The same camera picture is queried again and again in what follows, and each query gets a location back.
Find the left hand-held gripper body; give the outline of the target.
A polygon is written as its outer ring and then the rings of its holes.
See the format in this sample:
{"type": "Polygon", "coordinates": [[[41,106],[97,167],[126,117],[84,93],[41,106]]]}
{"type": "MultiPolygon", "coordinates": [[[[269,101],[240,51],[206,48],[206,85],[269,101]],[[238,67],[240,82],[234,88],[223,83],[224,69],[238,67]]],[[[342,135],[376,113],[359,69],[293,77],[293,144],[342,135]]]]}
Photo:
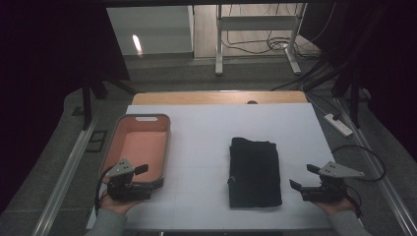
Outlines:
{"type": "Polygon", "coordinates": [[[151,186],[135,184],[133,177],[136,167],[126,158],[122,158],[105,174],[109,178],[107,194],[118,202],[133,202],[148,200],[151,197],[151,186]]]}

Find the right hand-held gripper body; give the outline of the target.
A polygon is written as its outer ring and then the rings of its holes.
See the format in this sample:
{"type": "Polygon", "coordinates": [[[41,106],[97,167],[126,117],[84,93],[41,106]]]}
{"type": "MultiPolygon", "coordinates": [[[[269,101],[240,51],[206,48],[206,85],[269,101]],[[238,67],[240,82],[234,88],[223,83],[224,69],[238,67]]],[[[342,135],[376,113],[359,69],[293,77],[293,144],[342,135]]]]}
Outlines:
{"type": "Polygon", "coordinates": [[[347,190],[345,178],[364,178],[365,173],[344,165],[328,162],[320,167],[317,174],[320,177],[319,187],[302,187],[300,190],[302,199],[307,202],[337,203],[345,198],[347,190]]]}

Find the pink storage bin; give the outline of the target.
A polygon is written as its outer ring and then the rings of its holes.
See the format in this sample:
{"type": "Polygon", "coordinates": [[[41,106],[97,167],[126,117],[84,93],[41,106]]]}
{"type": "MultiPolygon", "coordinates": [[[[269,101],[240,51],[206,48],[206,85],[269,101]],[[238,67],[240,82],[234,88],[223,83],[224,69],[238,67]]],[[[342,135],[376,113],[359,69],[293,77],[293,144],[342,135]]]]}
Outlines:
{"type": "Polygon", "coordinates": [[[147,164],[149,171],[133,177],[135,184],[150,186],[162,179],[167,163],[170,119],[165,114],[127,114],[119,118],[112,133],[101,170],[126,158],[134,167],[147,164]]]}

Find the black pants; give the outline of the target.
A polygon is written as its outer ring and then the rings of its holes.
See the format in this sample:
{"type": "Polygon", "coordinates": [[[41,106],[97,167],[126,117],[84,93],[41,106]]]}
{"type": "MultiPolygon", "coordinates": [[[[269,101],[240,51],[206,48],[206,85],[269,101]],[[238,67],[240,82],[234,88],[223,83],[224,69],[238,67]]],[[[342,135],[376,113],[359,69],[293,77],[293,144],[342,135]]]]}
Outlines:
{"type": "Polygon", "coordinates": [[[279,207],[279,158],[276,144],[235,137],[229,148],[227,180],[231,208],[279,207]]]}

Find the person's left hand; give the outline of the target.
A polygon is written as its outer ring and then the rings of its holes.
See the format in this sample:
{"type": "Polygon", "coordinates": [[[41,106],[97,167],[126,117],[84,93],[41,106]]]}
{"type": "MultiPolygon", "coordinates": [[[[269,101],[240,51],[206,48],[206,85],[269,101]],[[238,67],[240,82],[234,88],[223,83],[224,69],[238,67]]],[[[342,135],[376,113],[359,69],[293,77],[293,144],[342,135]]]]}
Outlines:
{"type": "Polygon", "coordinates": [[[99,205],[103,209],[111,210],[121,215],[126,215],[127,212],[132,208],[140,204],[141,201],[133,202],[118,202],[113,200],[104,190],[99,198],[99,205]]]}

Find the person's right hand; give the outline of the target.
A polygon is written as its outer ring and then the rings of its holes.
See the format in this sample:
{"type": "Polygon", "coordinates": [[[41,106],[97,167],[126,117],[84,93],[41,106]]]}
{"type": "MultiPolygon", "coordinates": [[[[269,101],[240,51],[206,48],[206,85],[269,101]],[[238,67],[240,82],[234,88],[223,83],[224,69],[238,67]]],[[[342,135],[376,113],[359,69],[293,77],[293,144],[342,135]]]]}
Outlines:
{"type": "Polygon", "coordinates": [[[314,205],[320,208],[327,215],[332,215],[341,211],[354,209],[354,205],[346,199],[342,199],[337,203],[318,203],[314,202],[314,205]]]}

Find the white power strip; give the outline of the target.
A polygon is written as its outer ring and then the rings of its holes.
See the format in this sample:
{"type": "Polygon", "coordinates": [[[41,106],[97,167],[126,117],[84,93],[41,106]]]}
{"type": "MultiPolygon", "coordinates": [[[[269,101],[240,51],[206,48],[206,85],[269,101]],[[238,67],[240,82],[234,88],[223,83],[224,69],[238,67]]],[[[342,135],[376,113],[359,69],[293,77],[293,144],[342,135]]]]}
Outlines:
{"type": "Polygon", "coordinates": [[[325,116],[325,120],[331,124],[335,130],[337,130],[343,137],[349,137],[353,134],[352,130],[349,129],[343,122],[341,122],[336,115],[331,113],[325,116]]]}

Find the white table sheet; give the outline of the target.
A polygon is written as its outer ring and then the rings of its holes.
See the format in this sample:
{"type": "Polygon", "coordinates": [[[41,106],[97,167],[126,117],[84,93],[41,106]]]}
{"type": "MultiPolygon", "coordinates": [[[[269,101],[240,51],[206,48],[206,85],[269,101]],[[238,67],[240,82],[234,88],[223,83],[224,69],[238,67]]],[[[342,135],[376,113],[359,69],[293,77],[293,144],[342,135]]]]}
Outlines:
{"type": "Polygon", "coordinates": [[[302,200],[289,183],[317,186],[312,163],[332,159],[309,103],[131,105],[128,113],[162,113],[171,121],[163,187],[128,213],[138,231],[295,230],[328,227],[326,215],[302,200]],[[282,204],[232,209],[228,202],[229,146],[235,137],[277,148],[282,204]]]}

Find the black metal stand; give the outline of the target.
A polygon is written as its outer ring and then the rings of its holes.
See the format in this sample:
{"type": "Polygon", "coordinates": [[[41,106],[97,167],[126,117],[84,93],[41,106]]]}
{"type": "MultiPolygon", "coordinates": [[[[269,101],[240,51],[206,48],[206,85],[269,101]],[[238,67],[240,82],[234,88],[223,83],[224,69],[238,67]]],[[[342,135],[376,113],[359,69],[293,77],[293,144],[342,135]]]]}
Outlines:
{"type": "MultiPolygon", "coordinates": [[[[124,90],[128,94],[135,95],[139,93],[138,90],[126,85],[123,82],[113,79],[106,79],[107,82],[124,90]]],[[[90,93],[97,94],[100,99],[107,97],[107,90],[104,87],[104,82],[101,80],[94,81],[90,79],[83,80],[82,94],[83,94],[83,109],[84,109],[84,125],[83,129],[86,130],[92,122],[92,111],[90,102],[90,93]]]]}
{"type": "Polygon", "coordinates": [[[354,126],[359,129],[358,120],[360,69],[353,66],[344,67],[336,80],[331,93],[333,97],[342,97],[350,90],[349,117],[354,126]]]}

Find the black curtain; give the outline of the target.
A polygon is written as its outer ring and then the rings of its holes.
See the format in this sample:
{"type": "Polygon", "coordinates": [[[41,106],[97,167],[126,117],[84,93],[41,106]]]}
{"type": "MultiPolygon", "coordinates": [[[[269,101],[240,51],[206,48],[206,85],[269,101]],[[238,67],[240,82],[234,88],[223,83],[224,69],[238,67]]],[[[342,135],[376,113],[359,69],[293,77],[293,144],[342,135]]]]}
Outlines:
{"type": "Polygon", "coordinates": [[[361,87],[371,94],[371,111],[417,160],[417,0],[311,2],[300,34],[340,66],[384,3],[387,9],[358,57],[361,87]]]}
{"type": "Polygon", "coordinates": [[[48,143],[65,97],[127,70],[98,0],[0,0],[0,213],[48,143]]]}

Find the white cabinet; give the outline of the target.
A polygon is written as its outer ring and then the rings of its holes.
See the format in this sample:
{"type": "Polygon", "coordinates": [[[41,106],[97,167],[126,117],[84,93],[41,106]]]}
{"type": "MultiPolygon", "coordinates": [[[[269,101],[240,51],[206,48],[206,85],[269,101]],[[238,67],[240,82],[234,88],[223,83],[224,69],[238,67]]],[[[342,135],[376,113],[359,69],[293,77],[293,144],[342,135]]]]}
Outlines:
{"type": "Polygon", "coordinates": [[[107,8],[123,55],[194,52],[192,6],[107,8]]]}

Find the white desk frame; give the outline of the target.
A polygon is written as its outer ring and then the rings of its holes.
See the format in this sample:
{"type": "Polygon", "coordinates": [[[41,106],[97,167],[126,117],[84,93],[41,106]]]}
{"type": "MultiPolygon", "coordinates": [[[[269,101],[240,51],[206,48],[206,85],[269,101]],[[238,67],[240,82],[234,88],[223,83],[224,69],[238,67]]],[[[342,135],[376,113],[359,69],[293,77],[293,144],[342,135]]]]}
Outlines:
{"type": "Polygon", "coordinates": [[[222,54],[222,33],[224,31],[242,30],[279,30],[291,31],[289,42],[284,47],[284,52],[291,66],[294,75],[300,75],[301,69],[295,56],[295,40],[301,27],[305,13],[306,3],[302,3],[295,11],[294,15],[289,16],[222,16],[222,6],[216,6],[216,50],[215,50],[215,74],[223,74],[223,54],[222,54]]]}

